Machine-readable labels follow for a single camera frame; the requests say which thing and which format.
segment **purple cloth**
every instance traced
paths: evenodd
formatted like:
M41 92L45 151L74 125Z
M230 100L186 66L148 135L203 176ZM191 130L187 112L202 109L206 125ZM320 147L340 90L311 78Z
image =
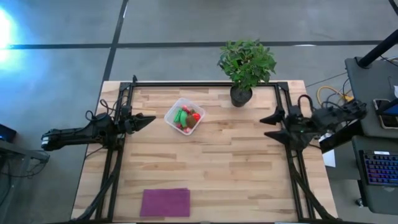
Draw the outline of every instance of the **purple cloth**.
M144 190L141 217L189 217L188 189Z

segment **rgb keyboard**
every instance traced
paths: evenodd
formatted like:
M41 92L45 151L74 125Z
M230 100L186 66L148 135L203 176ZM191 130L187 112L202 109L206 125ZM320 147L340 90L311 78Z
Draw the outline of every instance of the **rgb keyboard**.
M368 184L398 186L398 155L363 155Z

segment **butcher block tabletop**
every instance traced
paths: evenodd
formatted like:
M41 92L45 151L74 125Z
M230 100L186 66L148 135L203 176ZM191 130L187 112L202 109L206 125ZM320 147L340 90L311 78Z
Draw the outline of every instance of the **butcher block tabletop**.
M287 81L293 104L306 94L303 81ZM104 82L101 99L113 105L120 82ZM286 104L282 94L285 110ZM206 115L190 136L178 132L164 116L179 98L202 107ZM274 113L275 90L253 89L252 99L235 108L229 87L135 87L133 114L155 115L144 129L126 136L114 222L289 222L297 221L284 146L264 135L280 126L262 124ZM302 102L304 115L309 104ZM97 113L105 112L98 105ZM88 146L87 154L99 148ZM304 150L310 188L320 203L337 216L321 151ZM98 193L106 150L86 159L72 218L78 217ZM190 217L140 217L145 189L190 190ZM104 203L108 210L109 192ZM303 193L300 198L308 217Z

